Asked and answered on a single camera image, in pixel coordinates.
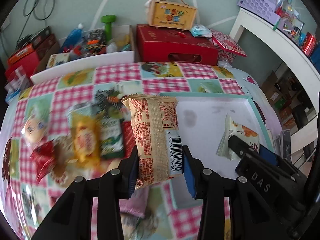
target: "pink checkered pattern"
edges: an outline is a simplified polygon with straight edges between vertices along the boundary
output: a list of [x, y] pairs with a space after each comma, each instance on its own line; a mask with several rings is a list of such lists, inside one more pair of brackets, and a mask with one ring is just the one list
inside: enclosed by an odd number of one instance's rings
[[140, 79], [140, 65], [138, 63], [103, 66], [98, 67], [95, 71], [95, 84]]
[[49, 202], [50, 202], [50, 207], [52, 208], [54, 204], [57, 202], [57, 200], [61, 197], [63, 194], [64, 190], [59, 190], [59, 189], [48, 189], [48, 196], [49, 196]]
[[155, 78], [142, 80], [145, 94], [157, 95], [161, 92], [189, 92], [190, 88], [185, 78]]
[[50, 79], [48, 81], [42, 82], [38, 85], [33, 86], [30, 92], [30, 98], [32, 97], [39, 97], [44, 94], [52, 93], [56, 90], [56, 86], [60, 80], [60, 77], [56, 77]]
[[57, 90], [53, 95], [52, 111], [49, 120], [49, 134], [68, 134], [68, 120], [66, 110], [79, 103], [89, 102], [93, 99], [93, 86], [77, 86]]
[[41, 187], [47, 187], [47, 180], [43, 178], [39, 183], [36, 181], [36, 165], [30, 159], [30, 151], [23, 138], [20, 139], [20, 181], [28, 185], [39, 185]]
[[223, 91], [227, 94], [244, 95], [235, 79], [219, 79]]
[[23, 212], [23, 207], [22, 207], [22, 197], [21, 197], [21, 189], [20, 189], [20, 181], [15, 180], [15, 179], [10, 179], [10, 190], [11, 190], [11, 194], [12, 194], [12, 201], [11, 201], [11, 205], [13, 205], [11, 207], [10, 213], [11, 214], [11, 218], [9, 220], [10, 225], [12, 226], [12, 229], [15, 231], [15, 233], [17, 234], [17, 236], [22, 240], [25, 239], [24, 238], [24, 232], [22, 230], [21, 227], [21, 222], [23, 224], [26, 225], [26, 221], [25, 218], [23, 216], [24, 212]]
[[169, 217], [178, 239], [186, 238], [187, 236], [196, 235], [199, 231], [202, 206], [192, 207], [188, 209], [174, 210], [170, 194], [169, 183], [163, 185], [165, 201], [169, 209]]
[[16, 115], [14, 118], [14, 125], [12, 131], [12, 137], [20, 137], [21, 129], [23, 125], [24, 112], [26, 111], [28, 100], [21, 100], [17, 104]]
[[209, 65], [178, 63], [186, 78], [218, 78]]

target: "tan snack bag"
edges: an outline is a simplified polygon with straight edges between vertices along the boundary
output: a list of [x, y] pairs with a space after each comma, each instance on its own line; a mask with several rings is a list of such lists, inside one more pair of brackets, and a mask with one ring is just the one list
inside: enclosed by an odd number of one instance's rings
[[182, 174], [182, 146], [176, 113], [177, 99], [133, 94], [122, 103], [131, 112], [131, 126], [140, 158], [143, 186]]

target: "white storage box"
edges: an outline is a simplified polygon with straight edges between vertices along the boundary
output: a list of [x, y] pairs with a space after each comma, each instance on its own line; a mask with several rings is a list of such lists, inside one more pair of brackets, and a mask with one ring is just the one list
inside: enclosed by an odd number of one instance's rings
[[[83, 32], [83, 35], [89, 34], [93, 30]], [[87, 68], [96, 68], [105, 65], [118, 64], [118, 63], [133, 63], [135, 54], [135, 44], [133, 39], [133, 33], [131, 25], [121, 25], [112, 27], [112, 37], [116, 37], [121, 34], [130, 35], [131, 50], [121, 51], [114, 53], [107, 53], [102, 55], [96, 55], [86, 58], [73, 60], [50, 69], [46, 69], [39, 73], [36, 73], [30, 77], [34, 84], [39, 84], [43, 81], [50, 80], [55, 77], [64, 76], [66, 74], [84, 70]], [[60, 39], [60, 46], [63, 44], [66, 38]]]

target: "screw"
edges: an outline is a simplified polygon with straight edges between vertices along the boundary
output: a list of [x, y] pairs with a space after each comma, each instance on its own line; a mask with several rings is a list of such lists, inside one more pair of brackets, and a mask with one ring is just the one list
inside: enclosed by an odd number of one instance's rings
[[120, 173], [119, 169], [112, 169], [110, 172], [112, 175], [118, 175]]
[[82, 176], [76, 176], [75, 177], [75, 182], [79, 183], [83, 180], [83, 177]]
[[246, 178], [246, 177], [241, 176], [241, 177], [239, 177], [238, 179], [239, 179], [239, 181], [240, 181], [241, 183], [246, 183], [246, 182], [247, 182], [247, 178]]
[[210, 169], [203, 169], [203, 170], [202, 170], [202, 173], [203, 173], [204, 175], [210, 175], [210, 174], [212, 173], [212, 171], [211, 171]]

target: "shelf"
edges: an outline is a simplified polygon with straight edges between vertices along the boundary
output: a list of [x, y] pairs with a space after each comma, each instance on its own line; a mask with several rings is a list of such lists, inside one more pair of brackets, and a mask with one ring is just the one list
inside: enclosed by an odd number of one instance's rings
[[[267, 44], [291, 69], [308, 94], [319, 113], [320, 75], [309, 58], [280, 30], [259, 16], [240, 8], [230, 36], [238, 42], [244, 29], [249, 30]], [[292, 153], [300, 150], [317, 138], [317, 118], [291, 136]]]

